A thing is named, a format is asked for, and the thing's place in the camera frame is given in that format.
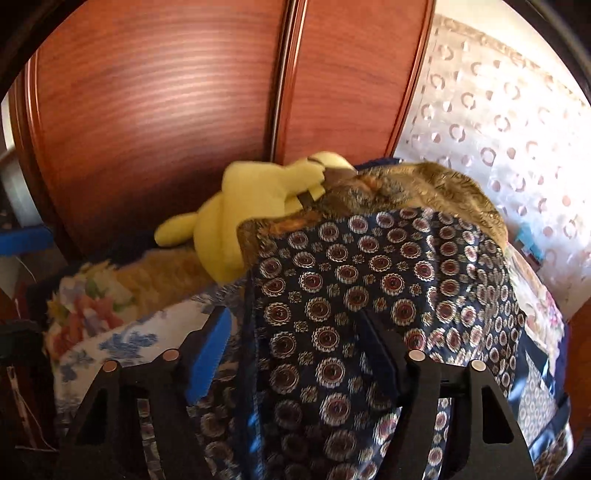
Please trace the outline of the pink floral blanket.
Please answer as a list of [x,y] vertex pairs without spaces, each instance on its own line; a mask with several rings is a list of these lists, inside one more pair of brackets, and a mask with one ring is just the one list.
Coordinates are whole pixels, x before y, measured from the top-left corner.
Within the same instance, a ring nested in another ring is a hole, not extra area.
[[47,301],[45,347],[57,362],[85,339],[141,320],[211,286],[213,280],[186,247],[147,251],[127,265],[86,263],[60,280]]

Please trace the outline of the sheer circle pattern curtain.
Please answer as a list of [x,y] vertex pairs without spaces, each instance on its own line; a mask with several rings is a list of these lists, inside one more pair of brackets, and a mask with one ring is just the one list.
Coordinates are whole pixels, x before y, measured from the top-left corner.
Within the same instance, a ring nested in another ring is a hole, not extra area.
[[590,296],[590,107],[484,32],[436,15],[396,149],[476,181],[526,235],[562,313]]

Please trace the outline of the gold brown patterned pillow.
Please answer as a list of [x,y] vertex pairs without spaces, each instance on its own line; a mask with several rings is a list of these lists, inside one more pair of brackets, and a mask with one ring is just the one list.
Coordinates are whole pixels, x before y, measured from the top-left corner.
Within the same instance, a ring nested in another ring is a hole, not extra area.
[[273,242],[284,235],[324,221],[374,214],[406,207],[430,208],[475,224],[506,248],[506,224],[478,183],[434,162],[401,163],[360,170],[339,180],[317,200],[278,218],[259,216],[238,226],[238,243],[245,268],[272,256]]

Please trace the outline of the wooden wardrobe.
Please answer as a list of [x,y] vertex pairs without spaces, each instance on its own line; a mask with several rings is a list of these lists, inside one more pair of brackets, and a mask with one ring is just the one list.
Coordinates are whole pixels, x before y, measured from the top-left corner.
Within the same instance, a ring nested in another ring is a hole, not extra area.
[[1,84],[17,158],[70,259],[142,245],[235,161],[399,142],[431,1],[42,1]]

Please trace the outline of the blue floral white sheet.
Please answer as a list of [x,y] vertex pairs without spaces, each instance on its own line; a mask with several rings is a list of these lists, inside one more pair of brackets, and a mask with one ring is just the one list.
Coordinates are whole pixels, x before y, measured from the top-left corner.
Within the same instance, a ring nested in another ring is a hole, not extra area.
[[180,346],[192,331],[204,327],[216,306],[231,313],[231,334],[214,378],[228,381],[238,372],[238,349],[243,316],[245,280],[221,287],[209,287],[155,314],[86,339],[61,357],[54,368],[57,412],[73,414],[88,391],[104,361],[114,359],[121,366],[149,363],[163,351]]

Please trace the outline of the navy patterned silk garment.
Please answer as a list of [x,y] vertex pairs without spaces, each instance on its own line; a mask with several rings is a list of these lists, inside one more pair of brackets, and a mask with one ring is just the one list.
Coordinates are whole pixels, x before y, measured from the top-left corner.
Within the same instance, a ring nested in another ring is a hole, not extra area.
[[165,479],[550,479],[569,402],[501,246],[423,208],[268,234],[138,404]]

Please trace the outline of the yellow plush toy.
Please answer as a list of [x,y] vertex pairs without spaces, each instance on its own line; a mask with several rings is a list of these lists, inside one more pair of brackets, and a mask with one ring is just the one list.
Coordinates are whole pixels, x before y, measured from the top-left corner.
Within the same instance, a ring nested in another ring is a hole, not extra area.
[[225,168],[221,190],[193,213],[173,216],[154,233],[160,247],[191,241],[205,271],[218,284],[245,273],[238,226],[252,219],[297,213],[325,194],[328,186],[356,174],[334,152],[318,152],[288,165],[235,161]]

